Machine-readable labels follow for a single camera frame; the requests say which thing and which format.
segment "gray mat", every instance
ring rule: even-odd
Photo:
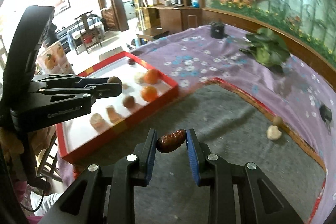
[[[287,134],[269,141],[266,130],[270,125],[238,95],[209,85],[123,133],[81,164],[116,162],[144,142],[150,128],[160,136],[194,128],[199,141],[228,162],[255,162],[306,221],[325,173]],[[136,187],[134,192],[137,224],[207,223],[209,187],[197,187],[192,180],[185,144],[169,154],[157,151],[150,185]]]

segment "brown wrinkled date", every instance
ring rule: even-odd
[[[186,137],[187,132],[184,129],[178,129],[159,138],[156,142],[156,149],[161,153],[172,152],[184,143]]]

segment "black pot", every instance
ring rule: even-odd
[[[211,22],[211,37],[216,39],[223,39],[227,35],[225,34],[225,24],[221,21]]]

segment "wooden stool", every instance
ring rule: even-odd
[[[138,38],[146,39],[148,41],[154,41],[161,37],[166,37],[167,35],[169,35],[169,31],[164,31],[157,28],[149,28],[142,32],[138,32],[136,35],[138,36]]]

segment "silver screw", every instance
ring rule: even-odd
[[[209,154],[208,159],[209,160],[218,160],[218,156],[216,154]]]
[[[89,167],[88,167],[89,171],[90,172],[94,172],[98,169],[98,165],[97,164],[91,164]]]
[[[137,156],[134,154],[130,154],[126,157],[128,161],[135,161],[137,159]]]
[[[248,168],[248,169],[251,169],[251,170],[254,170],[254,169],[257,168],[257,165],[256,165],[254,162],[249,162],[249,163],[247,164],[247,168]]]

